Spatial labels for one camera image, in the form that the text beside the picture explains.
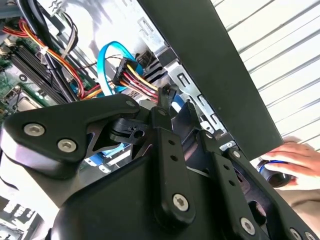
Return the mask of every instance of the cable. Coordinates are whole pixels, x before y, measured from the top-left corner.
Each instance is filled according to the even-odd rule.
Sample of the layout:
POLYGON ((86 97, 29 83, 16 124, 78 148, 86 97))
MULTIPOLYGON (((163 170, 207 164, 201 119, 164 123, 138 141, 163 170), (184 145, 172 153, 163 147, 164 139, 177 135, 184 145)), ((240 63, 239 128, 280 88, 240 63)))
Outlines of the cable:
POLYGON ((143 83, 142 81, 139 81, 139 80, 132 74, 132 72, 130 72, 130 71, 125 71, 125 73, 128 74, 131 79, 133 79, 134 81, 138 82, 141 86, 146 87, 149 91, 151 91, 152 93, 155 93, 156 95, 158 95, 156 90, 154 90, 153 88, 149 87, 147 84, 143 83))
MULTIPOLYGON (((25 22, 20 21, 20 25, 22 30, 35 42, 37 43, 42 49, 48 48, 45 46, 43 42, 41 42, 28 28, 25 22)), ((83 98, 84 96, 84 85, 82 83, 81 78, 79 77, 78 73, 76 70, 66 61, 64 60, 61 56, 59 56, 56 52, 52 51, 50 48, 46 49, 46 52, 50 54, 53 58, 55 58, 58 62, 60 62, 69 72, 70 74, 74 77, 75 81, 77 82, 78 85, 78 95, 80 98, 83 98)))
POLYGON ((153 98, 147 96, 145 93, 143 93, 143 92, 141 92, 140 90, 138 90, 138 89, 130 86, 129 84, 125 83, 124 81, 120 81, 120 83, 121 83, 123 86, 127 87, 128 89, 131 89, 132 91, 135 91, 135 92, 141 94, 142 96, 145 96, 146 98, 153 100, 153 98))
MULTIPOLYGON (((44 36, 45 37, 45 41, 47 41, 48 40, 47 39, 48 36, 50 38, 49 31, 45 32, 44 34, 43 34, 43 32, 39 31, 39 25, 41 23, 46 25, 46 22, 44 21, 44 23, 43 22, 36 23, 35 16, 32 13, 32 10, 31 10, 31 8, 29 6, 29 5, 33 6, 35 4, 35 8, 36 8, 35 11, 36 11, 37 15, 39 15, 39 13, 40 13, 40 16, 38 16, 40 18, 39 20, 43 21, 43 16, 41 18, 41 12, 40 12, 40 10, 39 10, 39 8, 37 6, 37 3, 34 3, 32 1, 30 1, 29 5, 28 5, 25 0, 17 0, 16 3, 18 5, 19 9, 21 10, 22 15, 24 16, 25 20, 27 21, 27 23, 29 24, 30 28, 32 29, 32 31, 35 34, 37 34, 38 36, 39 35, 45 35, 44 36)), ((76 95, 74 94, 74 92, 71 89, 69 83, 65 79, 65 77, 64 77, 64 75, 62 73, 62 70, 60 68, 58 68, 58 64, 48 54, 45 54, 44 58, 45 58, 45 60, 46 60, 46 62, 48 64, 49 68, 57 69, 57 70, 52 71, 52 75, 53 75, 55 81, 58 83, 58 85, 59 85, 63 95, 65 96, 66 100, 68 102, 77 101, 78 99, 77 99, 76 95)))
POLYGON ((90 93, 88 96, 84 97, 82 100, 91 99, 91 98, 97 96, 100 93, 102 93, 102 89, 98 89, 98 90, 94 91, 93 93, 90 93))
MULTIPOLYGON (((107 79, 107 73, 106 73, 106 68, 105 68, 105 57, 106 57, 107 50, 110 46, 119 50, 125 58, 136 61, 134 56, 132 56, 132 54, 125 48, 125 46, 123 46, 118 41, 109 42, 100 50, 100 52, 98 54, 98 58, 97 58, 96 68, 97 68, 97 73, 98 73, 98 81, 100 83, 101 89, 102 89, 105 96, 109 96, 109 95, 113 94, 112 89, 110 88, 110 86, 107 83, 108 79, 107 79)), ((138 64, 137 71, 138 71, 138 73, 141 73, 141 74, 143 73, 143 68, 140 64, 138 64)))
POLYGON ((29 37, 23 31, 14 30, 9 26, 4 26, 2 31, 6 34, 10 34, 12 36, 16 36, 16 37, 20 37, 20 38, 28 38, 29 37))
POLYGON ((148 83, 146 80, 144 80, 142 77, 139 76, 139 74, 136 73, 136 71, 129 65, 127 64, 126 67, 130 70, 130 72, 137 78, 139 79, 141 82, 143 82, 144 84, 148 85, 150 88, 152 88, 153 90, 157 91, 158 89, 151 85, 150 83, 148 83))
POLYGON ((69 41, 65 47, 64 53, 61 56, 64 59, 66 55, 68 55, 72 50, 75 49, 75 47, 79 42, 79 38, 78 38, 78 28, 73 22, 72 18, 65 12, 63 12, 61 15, 64 18, 64 20, 67 22, 69 27, 71 28, 69 41))
MULTIPOLYGON (((108 57, 106 57, 104 60, 105 60, 105 61, 108 60, 108 59, 119 59, 119 60, 122 60, 121 57, 116 57, 116 56, 120 56, 120 54, 115 54, 115 55, 112 55, 112 56, 108 56, 108 57)), ((96 61, 96 62, 94 62, 94 63, 91 63, 91 64, 87 65, 87 66, 77 67, 77 68, 75 68, 75 70, 87 69, 87 68, 90 68, 90 67, 96 65, 97 63, 98 63, 98 62, 96 61)))
POLYGON ((139 85, 139 82, 136 81, 135 79, 131 78, 126 72, 123 73, 123 75, 125 76, 126 79, 129 80, 129 82, 136 88, 138 88, 139 90, 143 91, 145 94, 147 94, 148 96, 150 96, 151 98, 158 98, 158 96, 156 94, 154 94, 153 92, 151 92, 149 89, 143 88, 142 86, 139 85))

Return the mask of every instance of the wire bundle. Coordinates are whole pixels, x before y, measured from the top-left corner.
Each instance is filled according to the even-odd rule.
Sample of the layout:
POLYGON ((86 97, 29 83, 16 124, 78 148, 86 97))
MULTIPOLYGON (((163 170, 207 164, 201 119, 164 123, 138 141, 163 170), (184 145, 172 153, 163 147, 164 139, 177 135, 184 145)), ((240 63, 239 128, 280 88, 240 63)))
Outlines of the wire bundle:
POLYGON ((49 49, 40 39, 38 39, 29 29, 27 23, 24 20, 19 21, 19 26, 21 30, 28 35, 29 38, 31 38, 35 43, 37 43, 45 52, 47 52, 49 55, 51 55, 54 59, 56 59, 59 63, 61 63, 73 76, 75 79, 77 85, 78 85, 78 97, 82 99, 85 95, 84 85, 82 83, 81 78, 79 77, 76 70, 73 68, 73 66, 70 65, 66 60, 64 60, 61 56, 59 56, 56 52, 49 49))
MULTIPOLYGON (((44 54, 44 59, 46 60, 48 67, 50 69, 54 69, 51 71, 52 76, 59 85, 59 88, 65 99, 68 102, 78 101, 79 98, 75 95, 70 84, 66 80, 62 72, 62 68, 59 65, 59 61, 56 61, 58 58, 60 58, 60 56, 52 51, 52 49, 54 49, 54 44, 51 39, 48 25, 39 8, 37 0, 16 0, 16 3, 25 19, 25 22, 19 23, 21 30, 39 46, 44 48, 45 51, 43 49, 43 52, 50 53, 44 54)), ((82 90, 79 87, 79 96, 84 94, 84 91, 81 91, 82 90)))
POLYGON ((136 71, 129 64, 127 64, 126 67, 129 69, 129 71, 125 71, 123 73, 124 78, 120 81, 120 83, 123 86, 141 94, 142 96, 145 96, 151 101, 158 102, 157 88, 139 76, 139 74, 136 73, 136 71))
POLYGON ((4 26, 3 30, 4 33, 6 34, 10 34, 12 36, 16 36, 19 38, 28 38, 29 36, 27 34, 25 34, 23 31, 19 31, 19 30, 15 30, 9 26, 4 26))

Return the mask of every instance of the connector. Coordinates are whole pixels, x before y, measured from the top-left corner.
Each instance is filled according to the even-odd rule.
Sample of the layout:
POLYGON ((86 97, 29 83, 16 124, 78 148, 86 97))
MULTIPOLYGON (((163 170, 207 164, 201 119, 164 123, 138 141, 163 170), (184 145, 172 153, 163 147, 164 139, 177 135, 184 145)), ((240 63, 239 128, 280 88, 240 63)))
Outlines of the connector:
POLYGON ((138 67, 138 63, 136 61, 124 57, 121 60, 119 67, 116 68, 116 73, 112 79, 114 85, 122 86, 120 80, 124 77, 124 71, 129 70, 127 65, 130 65, 130 67, 132 67, 134 70, 136 70, 138 67))

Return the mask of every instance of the cable tie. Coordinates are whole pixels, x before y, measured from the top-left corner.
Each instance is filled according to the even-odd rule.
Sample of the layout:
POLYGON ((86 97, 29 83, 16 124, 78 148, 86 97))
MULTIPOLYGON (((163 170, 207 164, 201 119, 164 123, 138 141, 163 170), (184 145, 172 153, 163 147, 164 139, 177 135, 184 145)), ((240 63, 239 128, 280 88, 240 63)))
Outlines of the cable tie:
POLYGON ((40 53, 41 53, 42 55, 45 55, 45 54, 48 52, 48 50, 49 50, 49 47, 48 47, 48 46, 44 46, 44 47, 41 49, 40 53))

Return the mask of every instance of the screw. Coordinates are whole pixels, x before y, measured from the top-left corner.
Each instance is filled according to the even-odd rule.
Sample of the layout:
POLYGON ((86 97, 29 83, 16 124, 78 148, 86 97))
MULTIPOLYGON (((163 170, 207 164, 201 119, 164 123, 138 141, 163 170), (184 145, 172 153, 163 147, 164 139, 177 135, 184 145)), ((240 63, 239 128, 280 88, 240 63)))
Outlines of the screw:
POLYGON ((240 154, 237 151, 234 151, 233 155, 235 155, 238 159, 241 157, 240 154))
POLYGON ((135 106, 135 104, 132 101, 129 101, 129 100, 127 100, 125 103, 128 104, 130 107, 134 107, 135 106))
POLYGON ((39 137, 45 133, 45 128, 37 123, 30 123, 24 126, 24 132, 29 136, 39 137))
POLYGON ((186 212, 189 208, 188 200, 181 194, 177 193, 173 196, 173 204, 181 211, 186 212))
POLYGON ((296 240, 302 240, 301 236, 299 235, 299 233, 298 233, 295 229, 290 228, 290 232, 292 233, 292 235, 294 236, 294 238, 295 238, 296 240))
POLYGON ((162 116, 165 116, 165 115, 166 115, 166 112, 163 111, 162 109, 159 109, 158 112, 159 112, 162 116))
POLYGON ((242 228, 250 235, 255 235, 256 230, 252 222, 250 222, 247 218, 243 217, 240 219, 240 223, 242 228))
POLYGON ((58 142, 58 148, 65 153, 72 153, 77 149, 77 144, 70 139, 62 139, 58 142))
POLYGON ((309 232, 307 232, 307 231, 305 232, 305 235, 306 235, 306 238, 307 238, 308 240, 316 240, 315 237, 312 236, 311 233, 309 233, 309 232))
POLYGON ((208 137, 208 138, 210 138, 210 139, 213 139, 214 137, 212 136, 212 134, 210 133, 210 132, 206 132, 205 133, 205 135, 208 137))

